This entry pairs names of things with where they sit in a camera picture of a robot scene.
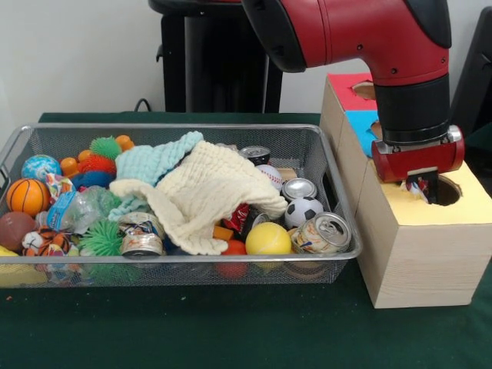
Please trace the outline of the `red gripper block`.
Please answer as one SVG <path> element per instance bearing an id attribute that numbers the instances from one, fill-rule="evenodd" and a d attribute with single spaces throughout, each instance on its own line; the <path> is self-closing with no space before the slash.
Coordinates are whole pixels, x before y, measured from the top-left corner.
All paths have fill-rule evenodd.
<path id="1" fill-rule="evenodd" d="M 394 146 L 382 140 L 373 141 L 371 154 L 377 174 L 383 182 L 406 180 L 407 184 L 419 184 L 424 180 L 427 203 L 436 204 L 439 174 L 456 171 L 461 167 L 465 141 L 461 130 L 451 125 L 441 140 L 422 145 Z"/>

